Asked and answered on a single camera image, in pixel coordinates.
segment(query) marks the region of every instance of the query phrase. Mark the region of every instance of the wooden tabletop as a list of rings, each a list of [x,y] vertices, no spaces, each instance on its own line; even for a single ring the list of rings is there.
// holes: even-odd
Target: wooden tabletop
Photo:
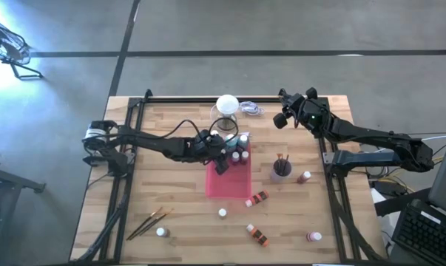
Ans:
[[[334,114],[352,122],[346,96],[328,96],[328,99]],[[128,97],[111,97],[104,119],[124,124],[127,101]],[[205,103],[147,103],[141,130],[166,134],[182,119],[193,120],[200,129],[208,128],[211,107],[212,104]],[[161,206],[165,211],[174,208],[158,223],[171,234],[167,238],[158,237],[155,226],[132,241],[124,240],[121,263],[339,262],[318,141],[302,126],[294,129],[293,120],[282,130],[275,128],[272,118],[281,110],[279,103],[262,103],[260,107],[265,109],[264,115],[238,113],[237,119],[240,131],[251,134],[252,192],[265,189],[270,197],[250,208],[240,199],[209,199],[205,196],[205,166],[176,163],[160,153],[139,149],[125,237]],[[175,136],[195,134],[189,124],[183,124],[175,132]],[[359,144],[344,143],[339,148],[359,151]],[[269,179],[276,153],[290,154],[293,166],[290,177],[279,184]],[[303,185],[296,184],[296,178],[304,171],[310,171],[312,178]],[[94,168],[89,181],[106,172],[106,166]],[[374,250],[385,256],[367,179],[362,174],[350,174],[346,182],[354,222]],[[112,178],[105,177],[88,190],[71,259],[82,255],[104,226],[111,187]],[[217,216],[220,208],[229,213],[224,220]],[[246,231],[249,223],[268,237],[267,248],[249,236]],[[307,242],[305,235],[312,231],[320,232],[322,240]],[[343,235],[350,254],[345,230]],[[109,250],[113,250],[114,244],[111,243]]]

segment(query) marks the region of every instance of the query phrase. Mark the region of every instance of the paint bottle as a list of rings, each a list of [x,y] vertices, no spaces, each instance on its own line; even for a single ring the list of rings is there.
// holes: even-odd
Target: paint bottle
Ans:
[[[220,217],[220,219],[225,219],[228,216],[228,211],[226,209],[220,209],[217,212],[217,215]]]
[[[307,233],[306,234],[306,239],[309,242],[316,242],[316,241],[320,241],[322,238],[321,233],[318,232],[311,232],[311,233]]]
[[[231,162],[233,165],[237,165],[239,163],[239,152],[235,151],[232,153]]]
[[[226,136],[226,139],[225,139],[226,140],[226,150],[228,152],[233,152],[237,148],[237,137],[235,137],[231,140],[232,137],[234,137],[234,135],[229,134]]]
[[[241,147],[244,151],[247,150],[247,145],[249,144],[249,138],[246,135],[241,135],[239,140],[237,140],[237,145]]]
[[[249,152],[243,151],[240,154],[240,164],[245,165],[247,164],[247,161],[249,160]]]
[[[246,200],[246,206],[251,207],[259,202],[262,202],[263,200],[267,200],[267,198],[268,198],[267,190],[261,191],[255,194],[254,196],[250,197],[248,200]]]
[[[157,228],[155,233],[160,237],[168,237],[170,235],[170,231],[166,228]]]
[[[254,237],[259,244],[261,244],[263,247],[268,246],[268,239],[266,236],[263,235],[259,229],[255,228],[252,224],[247,225],[246,230],[251,234],[252,237]]]
[[[310,180],[310,178],[311,178],[311,173],[309,171],[306,171],[303,174],[301,174],[300,177],[298,177],[297,183],[303,184],[306,181]]]

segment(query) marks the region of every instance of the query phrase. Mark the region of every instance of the concrete floor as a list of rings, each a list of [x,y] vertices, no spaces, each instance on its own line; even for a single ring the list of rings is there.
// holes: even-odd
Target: concrete floor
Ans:
[[[0,22],[39,52],[117,52],[132,0],[0,0]],[[441,50],[446,0],[142,0],[129,51]],[[0,265],[65,262],[89,167],[81,138],[101,119],[117,58],[34,58],[47,77],[0,64],[0,169],[47,183],[24,190]],[[118,95],[348,95],[358,126],[446,132],[446,55],[128,58]],[[429,142],[433,149],[446,140]],[[435,171],[404,174],[415,189]]]

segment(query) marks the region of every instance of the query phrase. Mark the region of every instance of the keyboard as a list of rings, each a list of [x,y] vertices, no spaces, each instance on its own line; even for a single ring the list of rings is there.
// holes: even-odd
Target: keyboard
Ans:
[[[446,216],[418,199],[401,212],[392,240],[432,265],[446,265]]]

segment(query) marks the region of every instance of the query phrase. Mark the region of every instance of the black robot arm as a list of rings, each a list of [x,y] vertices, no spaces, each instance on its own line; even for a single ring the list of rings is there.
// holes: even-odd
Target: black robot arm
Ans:
[[[284,89],[280,90],[283,108],[282,113],[274,117],[277,128],[286,126],[287,119],[293,117],[295,127],[302,124],[315,137],[324,137],[332,143],[356,141],[393,150],[391,153],[336,151],[324,154],[325,162],[335,174],[345,176],[357,166],[399,166],[416,172],[429,171],[434,167],[433,150],[421,139],[354,126],[331,113],[325,100],[317,97],[315,88],[310,88],[306,94],[306,97],[298,93],[289,95]]]
[[[90,156],[83,159],[85,163],[95,166],[99,162],[107,162],[109,172],[115,176],[127,174],[129,169],[129,154],[120,153],[115,149],[119,145],[133,145],[162,153],[170,160],[182,163],[203,163],[214,161],[216,171],[222,174],[227,168],[224,153],[225,141],[219,135],[211,135],[204,129],[196,137],[159,137],[153,134],[131,129],[128,126],[118,126],[110,120],[93,121],[82,140],[84,148]]]

